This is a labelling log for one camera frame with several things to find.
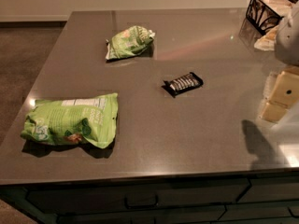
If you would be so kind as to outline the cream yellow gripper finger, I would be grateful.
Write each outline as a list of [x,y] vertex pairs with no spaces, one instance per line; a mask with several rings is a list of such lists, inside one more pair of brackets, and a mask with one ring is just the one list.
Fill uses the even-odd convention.
[[266,79],[260,118],[279,122],[299,100],[299,67],[287,66]]

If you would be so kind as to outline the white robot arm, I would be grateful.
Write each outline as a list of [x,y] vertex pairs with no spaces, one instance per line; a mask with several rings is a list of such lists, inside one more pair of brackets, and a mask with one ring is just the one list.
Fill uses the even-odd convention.
[[274,51],[275,57],[286,64],[279,73],[271,72],[263,91],[259,117],[278,123],[299,101],[299,1],[262,0],[276,11],[283,11],[283,18],[259,38],[254,48]]

